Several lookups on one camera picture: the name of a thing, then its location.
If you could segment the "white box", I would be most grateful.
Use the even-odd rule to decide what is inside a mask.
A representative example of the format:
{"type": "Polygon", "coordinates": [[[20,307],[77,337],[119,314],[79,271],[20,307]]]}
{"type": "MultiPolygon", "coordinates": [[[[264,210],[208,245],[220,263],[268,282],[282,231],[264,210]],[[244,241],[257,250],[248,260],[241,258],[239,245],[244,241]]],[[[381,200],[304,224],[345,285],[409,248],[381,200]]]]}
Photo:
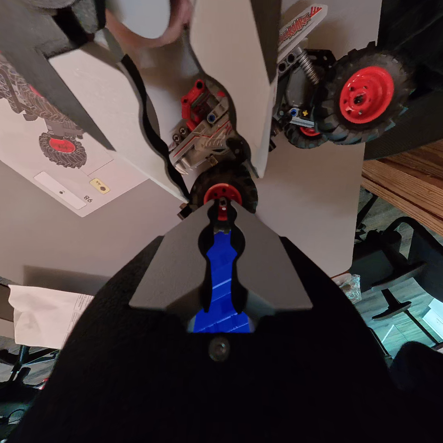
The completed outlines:
{"type": "Polygon", "coordinates": [[[423,320],[428,324],[434,332],[443,339],[443,303],[437,299],[433,299],[428,310],[423,316],[423,320]]]}

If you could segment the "clear plastic bag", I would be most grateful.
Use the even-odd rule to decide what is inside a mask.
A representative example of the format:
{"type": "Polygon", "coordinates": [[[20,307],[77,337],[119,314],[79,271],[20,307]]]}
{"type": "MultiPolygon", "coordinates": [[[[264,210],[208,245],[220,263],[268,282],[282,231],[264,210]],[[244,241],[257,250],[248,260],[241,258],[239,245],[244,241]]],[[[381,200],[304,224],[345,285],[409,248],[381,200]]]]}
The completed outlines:
{"type": "Polygon", "coordinates": [[[332,280],[341,291],[343,291],[352,304],[356,304],[362,300],[360,275],[348,272],[333,277],[332,280]]]}

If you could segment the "toy building instruction booklet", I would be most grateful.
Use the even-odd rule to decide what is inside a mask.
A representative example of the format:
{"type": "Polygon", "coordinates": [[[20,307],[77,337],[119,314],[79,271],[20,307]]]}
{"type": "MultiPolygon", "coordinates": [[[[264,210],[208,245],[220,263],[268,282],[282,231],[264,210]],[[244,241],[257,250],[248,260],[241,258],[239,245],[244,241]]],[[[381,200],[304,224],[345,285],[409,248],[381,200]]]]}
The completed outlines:
{"type": "Polygon", "coordinates": [[[0,56],[0,158],[80,217],[147,177],[87,134],[0,56]]]}

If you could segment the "blue plastic part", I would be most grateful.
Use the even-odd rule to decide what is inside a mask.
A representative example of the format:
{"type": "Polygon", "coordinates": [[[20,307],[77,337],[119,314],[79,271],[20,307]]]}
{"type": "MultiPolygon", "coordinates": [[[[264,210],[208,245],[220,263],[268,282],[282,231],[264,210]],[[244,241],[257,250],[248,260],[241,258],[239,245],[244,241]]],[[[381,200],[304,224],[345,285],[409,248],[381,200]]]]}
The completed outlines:
{"type": "Polygon", "coordinates": [[[212,297],[208,312],[195,317],[194,333],[250,333],[248,317],[238,314],[231,302],[232,265],[236,251],[230,244],[231,234],[219,232],[207,256],[211,263],[212,297]]]}

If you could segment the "white desk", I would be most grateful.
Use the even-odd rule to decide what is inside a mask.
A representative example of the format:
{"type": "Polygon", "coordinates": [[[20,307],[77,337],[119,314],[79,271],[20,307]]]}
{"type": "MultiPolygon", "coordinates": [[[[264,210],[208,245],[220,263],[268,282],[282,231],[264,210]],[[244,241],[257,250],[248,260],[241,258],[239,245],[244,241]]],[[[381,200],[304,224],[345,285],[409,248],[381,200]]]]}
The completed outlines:
{"type": "MultiPolygon", "coordinates": [[[[328,14],[314,36],[315,47],[336,57],[377,40],[382,1],[324,1],[328,14]]],[[[175,100],[191,86],[197,73],[185,44],[157,49],[127,46],[135,56],[157,113],[162,137],[179,117],[175,100]]],[[[50,176],[54,165],[37,146],[43,123],[26,122],[1,99],[1,276],[19,284],[92,294],[89,281],[106,282],[158,235],[179,222],[179,200],[152,180],[132,187],[90,215],[80,217],[36,184],[12,169],[15,158],[36,160],[34,175],[50,176]]],[[[297,149],[285,136],[276,138],[264,179],[258,179],[258,217],[276,233],[289,238],[329,276],[348,271],[352,261],[354,228],[362,181],[364,144],[325,143],[297,149]]]]}

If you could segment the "person's right hand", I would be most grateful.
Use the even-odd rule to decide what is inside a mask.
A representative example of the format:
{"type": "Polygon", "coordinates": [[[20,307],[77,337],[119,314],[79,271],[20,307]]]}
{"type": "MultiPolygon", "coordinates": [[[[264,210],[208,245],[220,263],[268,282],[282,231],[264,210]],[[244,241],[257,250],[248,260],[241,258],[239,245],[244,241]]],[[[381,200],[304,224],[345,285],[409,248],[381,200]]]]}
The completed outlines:
{"type": "Polygon", "coordinates": [[[106,27],[125,47],[161,47],[180,37],[192,12],[187,0],[107,1],[106,27]]]}

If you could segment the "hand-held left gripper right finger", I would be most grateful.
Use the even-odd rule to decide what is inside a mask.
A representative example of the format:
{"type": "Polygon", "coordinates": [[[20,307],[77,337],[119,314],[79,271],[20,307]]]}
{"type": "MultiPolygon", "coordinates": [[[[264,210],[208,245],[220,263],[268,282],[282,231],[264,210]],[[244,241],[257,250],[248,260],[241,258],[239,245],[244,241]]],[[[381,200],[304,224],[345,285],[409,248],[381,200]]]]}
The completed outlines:
{"type": "Polygon", "coordinates": [[[253,329],[266,316],[310,311],[313,303],[277,233],[235,201],[226,203],[233,262],[231,296],[253,329]]]}

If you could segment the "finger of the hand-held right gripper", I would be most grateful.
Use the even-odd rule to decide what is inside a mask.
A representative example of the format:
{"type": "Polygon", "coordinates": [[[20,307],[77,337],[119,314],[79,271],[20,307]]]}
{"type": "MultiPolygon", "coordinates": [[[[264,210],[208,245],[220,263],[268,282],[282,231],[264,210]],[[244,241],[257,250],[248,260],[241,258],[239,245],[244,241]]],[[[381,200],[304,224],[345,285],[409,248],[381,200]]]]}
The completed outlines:
{"type": "Polygon", "coordinates": [[[189,29],[198,66],[230,99],[231,122],[258,178],[268,160],[280,17],[278,0],[197,0],[189,29]]]}
{"type": "Polygon", "coordinates": [[[155,129],[156,114],[141,75],[109,31],[54,57],[36,51],[2,53],[16,71],[60,112],[116,158],[124,159],[182,202],[186,185],[155,129]]]}

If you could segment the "white printed paper leaflet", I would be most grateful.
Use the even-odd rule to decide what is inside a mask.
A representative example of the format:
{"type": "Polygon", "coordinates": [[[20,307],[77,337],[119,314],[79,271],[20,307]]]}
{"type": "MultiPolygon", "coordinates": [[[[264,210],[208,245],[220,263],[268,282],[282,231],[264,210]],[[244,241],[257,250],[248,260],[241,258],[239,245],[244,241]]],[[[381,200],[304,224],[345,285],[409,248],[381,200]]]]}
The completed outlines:
{"type": "Polygon", "coordinates": [[[8,285],[17,345],[61,350],[94,296],[8,285]]]}

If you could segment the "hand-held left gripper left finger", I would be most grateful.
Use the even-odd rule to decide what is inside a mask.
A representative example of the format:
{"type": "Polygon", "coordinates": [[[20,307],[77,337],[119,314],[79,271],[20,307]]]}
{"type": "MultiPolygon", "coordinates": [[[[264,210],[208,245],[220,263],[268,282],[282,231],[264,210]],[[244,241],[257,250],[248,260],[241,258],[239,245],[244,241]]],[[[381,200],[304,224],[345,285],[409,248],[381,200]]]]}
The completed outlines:
{"type": "Polygon", "coordinates": [[[129,306],[174,314],[186,325],[212,300],[208,251],[214,245],[219,200],[211,200],[167,232],[129,306]]]}

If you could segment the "black chair base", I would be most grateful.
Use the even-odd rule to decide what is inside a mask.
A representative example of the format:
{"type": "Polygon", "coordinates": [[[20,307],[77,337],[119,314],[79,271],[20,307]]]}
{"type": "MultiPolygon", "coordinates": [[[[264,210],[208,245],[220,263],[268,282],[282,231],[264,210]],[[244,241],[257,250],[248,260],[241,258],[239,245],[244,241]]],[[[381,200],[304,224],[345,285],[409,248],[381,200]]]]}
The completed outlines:
{"type": "Polygon", "coordinates": [[[24,379],[30,373],[30,366],[38,363],[53,362],[60,350],[44,348],[30,352],[30,346],[20,345],[17,355],[6,349],[1,350],[1,363],[12,366],[7,381],[0,384],[0,440],[7,442],[25,412],[33,403],[37,392],[46,385],[47,379],[36,385],[29,385],[24,379]]]}
{"type": "Polygon", "coordinates": [[[361,276],[357,309],[385,352],[407,341],[442,349],[442,340],[423,320],[429,303],[442,302],[442,242],[404,215],[370,229],[368,214],[379,198],[364,191],[350,271],[361,276]]]}

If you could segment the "brick-built toy monster truck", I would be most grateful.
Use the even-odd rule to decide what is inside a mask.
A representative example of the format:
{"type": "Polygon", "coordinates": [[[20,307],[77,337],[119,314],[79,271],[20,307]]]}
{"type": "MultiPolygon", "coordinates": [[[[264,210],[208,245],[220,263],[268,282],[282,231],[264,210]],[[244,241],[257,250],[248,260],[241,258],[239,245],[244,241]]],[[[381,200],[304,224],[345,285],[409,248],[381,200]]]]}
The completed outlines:
{"type": "MultiPolygon", "coordinates": [[[[309,49],[307,36],[327,15],[313,3],[279,30],[274,87],[265,130],[269,153],[282,133],[298,149],[330,141],[356,145],[375,140],[407,109],[414,71],[395,51],[369,42],[336,60],[332,51],[309,49]]],[[[180,206],[183,220],[210,200],[219,200],[219,223],[227,223],[226,201],[255,213],[258,191],[252,175],[252,149],[238,133],[234,105],[221,85],[200,68],[200,76],[181,97],[182,117],[171,131],[169,159],[182,175],[197,177],[190,200],[180,206]]]]}

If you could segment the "wooden table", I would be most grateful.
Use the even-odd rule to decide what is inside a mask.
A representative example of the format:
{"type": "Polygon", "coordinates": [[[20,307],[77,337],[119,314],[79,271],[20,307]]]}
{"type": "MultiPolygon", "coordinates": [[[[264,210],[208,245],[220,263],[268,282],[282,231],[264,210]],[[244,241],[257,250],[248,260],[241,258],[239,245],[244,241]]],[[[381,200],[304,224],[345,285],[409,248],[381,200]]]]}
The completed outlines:
{"type": "Polygon", "coordinates": [[[364,161],[362,186],[443,235],[443,140],[364,161]]]}

